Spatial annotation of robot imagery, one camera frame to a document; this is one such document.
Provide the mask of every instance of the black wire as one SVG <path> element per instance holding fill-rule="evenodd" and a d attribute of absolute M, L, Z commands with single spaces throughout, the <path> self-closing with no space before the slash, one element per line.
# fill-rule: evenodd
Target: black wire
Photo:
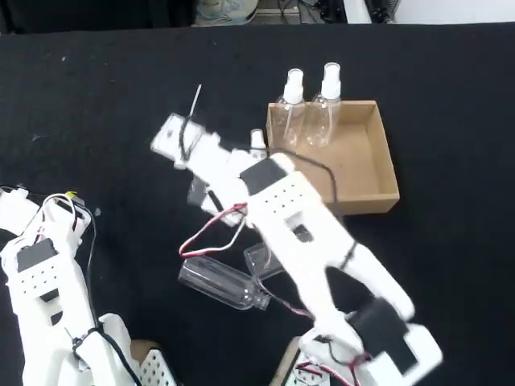
<path fill-rule="evenodd" d="M 328 341 L 328 346 L 329 346 L 329 355 L 331 356 L 332 360 L 334 360 L 336 363 L 340 364 L 341 366 L 345 366 L 345 367 L 350 366 L 349 362 L 344 362 L 343 360 L 338 360 L 335 357 L 334 352 L 332 352 L 332 341 L 331 340 Z"/>
<path fill-rule="evenodd" d="M 281 7 L 281 0 L 277 0 L 277 8 L 279 9 L 279 12 L 281 12 L 281 20 L 284 24 L 290 24 L 288 22 L 288 19 L 286 18 L 286 15 L 284 14 L 284 10 L 286 9 L 287 5 Z"/>
<path fill-rule="evenodd" d="M 299 24 L 303 24 L 303 12 L 300 9 L 301 2 L 297 0 L 297 11 L 299 12 Z"/>
<path fill-rule="evenodd" d="M 91 239 L 91 246 L 89 247 L 89 257 L 88 257 L 88 265 L 86 266 L 86 289 L 88 291 L 88 303 L 89 308 L 91 309 L 91 315 L 93 316 L 93 323 L 95 328 L 99 328 L 99 322 L 97 317 L 97 312 L 95 311 L 95 307 L 93 305 L 93 294 L 92 294 L 92 261 L 93 261 L 93 253 L 95 252 L 95 242 L 97 241 L 97 222 L 95 221 L 95 216 L 93 213 L 84 205 L 80 205 L 76 203 L 76 206 L 80 207 L 82 210 L 86 211 L 89 214 L 91 219 L 91 225 L 93 227 L 93 237 Z"/>
<path fill-rule="evenodd" d="M 183 124 L 180 126 L 180 131 L 179 131 L 180 156 L 182 157 L 182 159 L 184 161 L 188 161 L 188 159 L 190 158 L 190 154 L 191 154 L 191 148 L 187 152 L 185 147 L 184 147 L 184 133 L 186 132 L 187 123 L 191 119 L 192 119 L 191 115 L 188 115 L 187 117 L 185 117 L 184 120 L 183 120 Z"/>
<path fill-rule="evenodd" d="M 283 149 L 282 147 L 274 147 L 274 148 L 272 148 L 272 147 L 252 147 L 252 146 L 247 146 L 247 145 L 239 145 L 234 142 L 228 142 L 228 143 L 233 145 L 235 148 L 243 149 L 243 150 L 261 150 L 261 151 L 267 151 L 269 153 L 284 153 L 284 154 L 290 155 L 291 157 L 300 159 L 301 161 L 310 163 L 311 165 L 316 166 L 319 169 L 325 170 L 329 175 L 329 179 L 331 180 L 331 196 L 332 196 L 332 203 L 334 205 L 334 210 L 336 210 L 338 208 L 338 187 L 336 184 L 336 177 L 335 177 L 334 172 L 332 171 L 332 169 L 329 166 L 326 166 L 323 163 L 314 160 L 313 158 L 309 158 L 305 155 L 297 154 L 292 150 Z M 343 216 L 338 216 L 337 219 L 343 225 Z"/>
<path fill-rule="evenodd" d="M 123 355 L 122 349 L 120 348 L 120 346 L 118 346 L 116 341 L 111 336 L 107 335 L 104 331 L 97 331 L 97 332 L 116 351 L 116 354 L 118 355 L 118 358 L 120 359 L 120 362 L 122 362 L 123 367 L 127 370 L 127 372 L 129 373 L 130 377 L 132 378 L 132 380 L 134 381 L 136 386 L 142 386 L 141 381 L 139 380 L 138 376 L 136 375 L 136 373 L 134 372 L 132 367 L 127 362 L 126 357 Z"/>
<path fill-rule="evenodd" d="M 299 12 L 300 12 L 300 5 L 302 4 L 304 6 L 304 8 L 306 8 L 307 10 L 307 13 L 311 16 L 311 20 L 313 20 L 313 23 L 314 24 L 318 24 L 319 21 L 316 19 L 316 17 L 311 13 L 311 10 L 314 10 L 315 9 L 315 6 L 313 6 L 312 4 L 308 3 L 308 2 L 305 2 L 304 0 L 297 0 L 297 2 L 299 3 Z"/>

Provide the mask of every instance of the open box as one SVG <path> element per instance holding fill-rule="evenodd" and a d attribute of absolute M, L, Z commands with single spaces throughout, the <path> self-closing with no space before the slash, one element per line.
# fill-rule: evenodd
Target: open box
<path fill-rule="evenodd" d="M 342 101 L 340 119 L 331 139 L 324 147 L 310 146 L 305 136 L 294 150 L 330 167 L 336 177 L 338 207 L 334 208 L 331 181 L 319 167 L 293 159 L 323 201 L 333 211 L 345 215 L 385 213 L 399 200 L 399 190 L 379 108 L 375 101 Z M 309 114 L 311 104 L 307 104 Z M 275 133 L 272 122 L 276 104 L 268 106 L 266 122 L 269 146 L 283 145 L 283 133 Z"/>

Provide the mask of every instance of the clear plastic bottle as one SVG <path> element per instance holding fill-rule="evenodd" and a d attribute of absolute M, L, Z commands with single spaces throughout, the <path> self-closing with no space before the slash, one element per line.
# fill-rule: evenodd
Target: clear plastic bottle
<path fill-rule="evenodd" d="M 303 98 L 303 72 L 293 68 L 288 72 L 284 93 L 278 98 L 272 120 L 273 131 L 283 133 L 283 146 L 295 148 L 304 125 L 306 103 Z"/>
<path fill-rule="evenodd" d="M 340 118 L 340 65 L 327 63 L 323 68 L 322 90 L 313 98 L 307 127 L 307 141 L 325 147 L 331 141 Z"/>
<path fill-rule="evenodd" d="M 252 277 L 211 257 L 186 259 L 179 281 L 238 310 L 253 306 L 265 310 L 270 302 L 269 294 L 261 291 Z"/>

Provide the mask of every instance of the perforated panel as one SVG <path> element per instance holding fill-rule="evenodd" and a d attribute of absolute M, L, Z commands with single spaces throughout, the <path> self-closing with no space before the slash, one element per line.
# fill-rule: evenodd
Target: perforated panel
<path fill-rule="evenodd" d="M 51 257 L 18 274 L 18 285 L 23 294 L 38 298 L 57 288 L 58 256 Z"/>
<path fill-rule="evenodd" d="M 307 200 L 319 199 L 319 194 L 303 174 L 295 172 L 254 197 L 287 219 L 306 207 Z"/>
<path fill-rule="evenodd" d="M 142 386 L 179 386 L 160 350 L 150 350 L 140 367 Z"/>

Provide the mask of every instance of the cable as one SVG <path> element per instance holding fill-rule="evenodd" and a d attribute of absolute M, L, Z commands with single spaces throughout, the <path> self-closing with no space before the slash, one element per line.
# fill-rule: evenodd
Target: cable
<path fill-rule="evenodd" d="M 268 248 L 268 245 L 266 245 L 265 243 L 265 239 L 263 238 L 263 235 L 259 232 L 259 230 L 257 230 L 257 233 L 259 234 L 259 236 L 261 236 L 261 238 L 263 239 L 263 245 L 265 246 L 266 250 L 268 251 L 268 261 L 270 261 L 271 257 L 272 257 L 272 251 L 270 248 Z M 284 300 L 283 298 L 280 298 L 279 296 L 273 294 L 269 289 L 267 289 L 265 287 L 265 285 L 263 284 L 261 278 L 259 278 L 257 275 L 256 275 L 256 269 L 254 267 L 254 269 L 252 269 L 252 278 L 254 280 L 254 282 L 259 286 L 259 288 L 261 288 L 261 290 L 263 292 L 265 292 L 266 294 L 268 294 L 271 298 L 273 298 L 276 302 L 282 304 L 283 306 L 285 306 L 288 310 L 290 310 L 291 312 L 293 312 L 294 314 L 297 314 L 297 315 L 301 315 L 301 316 L 305 316 L 311 320 L 314 320 L 315 317 L 313 316 L 313 314 L 311 312 L 309 312 L 308 310 L 304 310 L 304 309 L 301 309 L 301 308 L 296 308 L 296 307 L 293 307 L 289 302 L 287 302 L 286 300 Z"/>
<path fill-rule="evenodd" d="M 122 349 L 120 348 L 120 346 L 118 346 L 118 344 L 116 343 L 116 341 L 109 335 L 107 335 L 104 331 L 97 331 L 98 334 L 100 334 L 100 336 L 102 338 L 104 338 L 107 343 L 109 343 L 111 345 L 111 347 L 114 349 L 114 351 L 116 352 L 116 354 L 118 355 L 118 358 L 120 359 L 120 362 L 122 362 L 122 365 L 123 367 L 127 370 L 127 372 L 129 373 L 130 377 L 132 378 L 132 381 L 137 385 L 137 386 L 142 386 L 142 383 L 141 381 L 139 380 L 138 376 L 136 375 L 136 373 L 134 372 L 134 370 L 132 369 L 132 367 L 129 365 L 129 363 L 127 362 L 127 359 L 126 357 L 123 355 L 123 351 Z"/>
<path fill-rule="evenodd" d="M 300 9 L 300 0 L 297 0 L 297 11 L 299 12 L 299 24 L 303 24 L 303 12 Z"/>
<path fill-rule="evenodd" d="M 279 12 L 281 12 L 281 20 L 284 24 L 290 24 L 290 22 L 288 22 L 288 18 L 284 14 L 284 10 L 291 4 L 292 1 L 293 0 L 288 0 L 284 6 L 281 6 L 281 0 L 277 0 L 277 8 L 279 9 Z"/>
<path fill-rule="evenodd" d="M 186 132 L 186 126 L 187 126 L 188 122 L 193 117 L 193 112 L 195 111 L 196 102 L 199 99 L 201 89 L 202 89 L 202 84 L 199 84 L 196 88 L 196 93 L 195 93 L 195 97 L 193 98 L 192 106 L 190 108 L 190 113 L 188 114 L 187 117 L 184 118 L 183 124 L 180 126 L 180 131 L 179 131 L 180 156 L 185 162 L 187 162 L 190 158 L 190 155 L 192 153 L 192 147 L 190 146 L 190 148 L 186 151 L 185 146 L 184 146 L 184 133 Z"/>
<path fill-rule="evenodd" d="M 295 366 L 296 369 L 298 370 L 302 370 L 304 372 L 310 372 L 311 374 L 316 374 L 316 375 L 319 375 L 321 376 L 322 373 L 320 372 L 317 372 L 316 370 L 312 370 L 310 368 L 307 368 L 307 366 L 315 366 L 315 367 L 318 367 L 320 370 L 326 372 L 327 374 L 329 374 L 330 376 L 332 376 L 333 378 L 337 379 L 339 382 L 341 382 L 344 386 L 352 386 L 349 382 L 347 382 L 346 380 L 344 380 L 344 378 L 338 374 L 336 371 L 334 371 L 333 369 L 331 369 L 330 367 L 328 366 L 325 366 L 323 364 L 314 364 L 312 363 L 311 361 L 307 360 L 306 362 L 302 362 L 302 363 L 299 363 L 297 364 L 297 366 Z"/>
<path fill-rule="evenodd" d="M 326 373 L 330 374 L 333 378 L 335 378 L 336 380 L 341 382 L 343 385 L 345 385 L 345 386 L 352 386 L 349 382 L 344 380 L 344 378 L 340 374 L 335 372 L 332 368 L 330 368 L 330 367 L 328 367 L 328 366 L 326 366 L 324 364 L 319 365 L 319 368 L 321 370 L 324 370 Z"/>
<path fill-rule="evenodd" d="M 99 322 L 97 317 L 97 312 L 95 311 L 95 307 L 93 306 L 93 293 L 92 293 L 92 261 L 93 261 L 93 253 L 95 252 L 95 242 L 97 241 L 97 222 L 95 221 L 95 216 L 93 213 L 84 205 L 77 204 L 79 208 L 83 211 L 86 211 L 91 219 L 91 225 L 93 228 L 93 237 L 91 239 L 91 245 L 89 247 L 89 256 L 88 256 L 88 264 L 86 265 L 86 290 L 88 291 L 88 303 L 89 308 L 91 309 L 91 315 L 93 316 L 93 324 L 95 328 L 99 328 Z"/>
<path fill-rule="evenodd" d="M 319 24 L 319 21 L 316 19 L 316 17 L 311 13 L 311 10 L 315 9 L 315 6 L 310 4 L 309 2 L 306 2 L 305 0 L 297 0 L 297 7 L 299 8 L 299 14 L 301 14 L 300 6 L 303 5 L 304 8 L 306 8 L 307 13 L 310 15 L 311 20 L 313 20 L 314 24 Z"/>
<path fill-rule="evenodd" d="M 313 158 L 310 158 L 310 157 L 308 157 L 306 155 L 297 154 L 297 153 L 295 153 L 292 150 L 284 149 L 282 147 L 273 147 L 273 148 L 272 147 L 253 147 L 253 146 L 247 146 L 247 145 L 238 144 L 236 142 L 231 142 L 231 141 L 228 141 L 226 143 L 232 145 L 234 148 L 241 149 L 241 150 L 248 150 L 248 151 L 250 151 L 250 150 L 260 150 L 260 151 L 266 151 L 269 154 L 284 153 L 286 155 L 290 155 L 293 158 L 297 158 L 297 159 L 299 159 L 301 161 L 310 163 L 311 165 L 316 166 L 319 169 L 323 169 L 326 173 L 328 173 L 329 179 L 331 181 L 332 203 L 333 203 L 335 208 L 338 207 L 338 187 L 337 187 L 337 184 L 336 184 L 336 177 L 335 177 L 334 172 L 332 171 L 332 169 L 329 166 L 326 166 L 323 163 L 318 162 L 318 161 L 314 160 Z M 337 216 L 336 218 L 343 225 L 343 216 Z"/>
<path fill-rule="evenodd" d="M 339 365 L 341 366 L 350 366 L 350 363 L 349 362 L 344 362 L 344 361 L 341 361 L 341 360 L 338 360 L 336 357 L 335 357 L 335 354 L 334 352 L 332 351 L 332 341 L 328 341 L 328 346 L 329 346 L 329 355 L 331 356 L 331 359 L 334 360 L 336 363 L 338 363 Z"/>
<path fill-rule="evenodd" d="M 72 209 L 72 215 L 73 215 L 73 221 L 72 221 L 72 230 L 75 230 L 75 226 L 77 224 L 77 212 L 75 209 L 75 203 L 72 201 L 72 199 L 67 196 L 64 193 L 55 193 L 53 195 L 49 195 L 41 204 L 41 208 L 39 209 L 43 213 L 44 218 L 44 212 L 45 212 L 45 206 L 50 202 L 51 199 L 64 199 L 65 201 L 68 201 L 68 204 L 70 208 Z"/>
<path fill-rule="evenodd" d="M 229 209 L 225 209 L 224 211 L 220 212 L 215 217 L 211 218 L 195 235 L 191 236 L 189 239 L 187 239 L 186 241 L 183 242 L 183 244 L 179 247 L 179 255 L 181 257 L 184 257 L 184 258 L 189 258 L 189 257 L 195 257 L 195 256 L 203 255 L 205 253 L 210 253 L 210 252 L 225 251 L 226 249 L 231 248 L 234 245 L 234 243 L 235 243 L 236 239 L 238 238 L 238 236 L 240 235 L 241 231 L 243 230 L 243 227 L 245 226 L 245 216 L 243 216 L 241 218 L 240 225 L 238 226 L 238 229 L 234 233 L 233 238 L 225 246 L 223 246 L 223 247 L 209 247 L 209 248 L 197 249 L 196 251 L 184 252 L 184 249 L 192 241 L 194 241 L 198 236 L 200 236 L 201 233 L 203 233 L 207 228 L 209 228 L 215 222 L 217 222 L 218 220 L 224 218 L 228 214 L 230 214 L 230 213 L 232 213 L 234 211 L 238 211 L 238 210 L 240 210 L 240 209 L 242 209 L 243 207 L 246 207 L 246 206 L 247 206 L 246 203 L 237 203 L 236 205 L 233 205 Z"/>

